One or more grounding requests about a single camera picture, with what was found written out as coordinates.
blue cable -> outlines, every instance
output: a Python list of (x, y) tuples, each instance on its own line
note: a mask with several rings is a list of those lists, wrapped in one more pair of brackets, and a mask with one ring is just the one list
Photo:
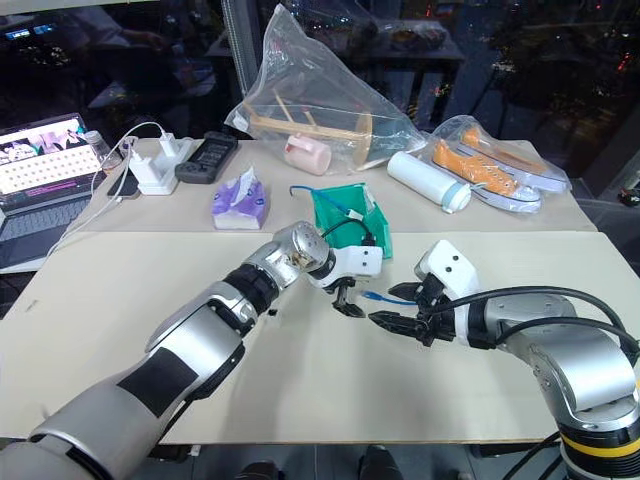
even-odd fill
[(385, 297), (379, 293), (372, 292), (371, 290), (364, 290), (360, 294), (368, 298), (369, 300), (376, 300), (378, 302), (393, 303), (394, 305), (417, 305), (415, 302), (405, 302), (404, 300), (394, 300), (393, 298)]
[(310, 192), (315, 193), (320, 198), (322, 198), (323, 200), (326, 200), (327, 202), (329, 202), (331, 205), (336, 207), (338, 210), (340, 210), (342, 213), (344, 213), (347, 216), (349, 216), (349, 213), (351, 212), (351, 209), (349, 207), (346, 207), (344, 204), (334, 200), (333, 198), (331, 198), (329, 195), (327, 195), (321, 190), (316, 190), (315, 188), (307, 187), (306, 185), (291, 185), (289, 187), (289, 195), (293, 196), (293, 190), (295, 189), (308, 190)]

white charger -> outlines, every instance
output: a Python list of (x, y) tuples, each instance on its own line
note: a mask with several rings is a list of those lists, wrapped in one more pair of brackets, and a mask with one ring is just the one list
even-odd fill
[(178, 185), (175, 167), (187, 159), (193, 139), (177, 140), (172, 133), (160, 139), (141, 138), (131, 148), (129, 168), (144, 195), (170, 195)]

white cable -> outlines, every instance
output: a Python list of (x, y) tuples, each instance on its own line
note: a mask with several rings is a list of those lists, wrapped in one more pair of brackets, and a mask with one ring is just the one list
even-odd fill
[[(160, 126), (159, 123), (156, 123), (156, 122), (142, 122), (142, 123), (136, 125), (135, 127), (131, 128), (127, 133), (125, 133), (122, 136), (122, 138), (120, 140), (118, 140), (118, 142), (111, 149), (109, 154), (106, 155), (105, 160), (107, 158), (109, 158), (109, 156), (115, 151), (115, 149), (120, 146), (120, 144), (124, 141), (125, 138), (127, 138), (129, 135), (131, 135), (131, 133), (134, 130), (136, 130), (139, 127), (142, 127), (144, 125), (155, 125), (156, 127), (158, 127), (160, 129), (161, 135), (165, 134), (164, 129), (162, 128), (162, 126)], [(120, 185), (118, 185), (118, 189), (113, 194), (113, 196), (109, 199), (109, 201), (107, 201), (107, 203), (105, 203), (102, 206), (102, 208), (100, 208), (100, 210), (98, 210), (96, 213), (91, 215), (87, 220), (82, 222), (80, 225), (78, 225), (74, 229), (68, 230), (65, 233), (63, 233), (62, 236), (60, 237), (60, 239), (56, 243), (54, 243), (53, 246), (47, 252), (47, 256), (45, 257), (45, 261), (51, 256), (51, 254), (53, 254), (53, 252), (56, 251), (56, 249), (62, 244), (62, 242), (64, 242), (67, 238), (69, 238), (69, 236), (73, 235), (74, 233), (80, 231), (81, 229), (83, 229), (84, 227), (89, 225), (89, 223), (91, 223), (96, 218), (98, 218), (100, 215), (102, 215), (107, 210), (107, 208), (109, 208), (109, 206), (111, 204), (113, 204), (114, 202), (117, 201), (117, 199), (119, 198), (119, 195), (120, 195), (120, 191), (122, 190), (122, 187), (124, 187), (124, 182), (125, 182), (125, 180), (127, 178), (127, 173), (129, 172), (129, 162), (131, 161), (131, 153), (132, 153), (132, 149), (131, 148), (127, 149), (127, 158), (125, 159), (125, 167), (124, 167), (124, 169), (122, 171), (122, 178), (120, 180)], [(93, 197), (93, 185), (94, 185), (94, 181), (95, 181), (96, 176), (98, 175), (98, 173), (99, 173), (99, 171), (94, 174), (93, 179), (91, 180), (91, 195), (92, 195), (92, 197)]]
[[(156, 127), (158, 127), (160, 129), (160, 132), (162, 135), (164, 135), (164, 129), (162, 128), (162, 126), (157, 123), (157, 122), (142, 122), (139, 123), (138, 125), (136, 125), (135, 127), (133, 127), (132, 129), (130, 129), (127, 133), (125, 133), (120, 140), (118, 140), (118, 142), (113, 146), (113, 148), (111, 149), (111, 151), (105, 155), (105, 157), (102, 159), (102, 161), (100, 162), (100, 167), (102, 167), (102, 165), (109, 159), (109, 157), (113, 154), (113, 152), (116, 151), (116, 149), (122, 144), (122, 142), (124, 142), (124, 140), (131, 135), (131, 133), (134, 130), (137, 130), (140, 127), (144, 127), (145, 125), (155, 125)], [(94, 193), (94, 187), (95, 187), (95, 183), (96, 183), (96, 178), (98, 177), (98, 174), (100, 173), (100, 170), (98, 170), (96, 173), (93, 174), (93, 178), (91, 179), (91, 197), (93, 197), (93, 193)]]

glass window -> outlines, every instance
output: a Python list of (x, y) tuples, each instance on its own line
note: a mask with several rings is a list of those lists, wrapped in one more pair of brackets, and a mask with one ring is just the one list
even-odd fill
[(79, 112), (109, 143), (149, 119), (202, 137), (241, 98), (218, 1), (0, 17), (0, 62), (0, 128)]

white thermos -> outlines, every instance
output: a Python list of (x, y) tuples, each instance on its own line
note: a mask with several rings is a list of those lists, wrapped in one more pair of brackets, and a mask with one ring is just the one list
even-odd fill
[(442, 206), (447, 213), (457, 212), (471, 200), (471, 186), (408, 153), (398, 152), (387, 165), (387, 173), (423, 197)]

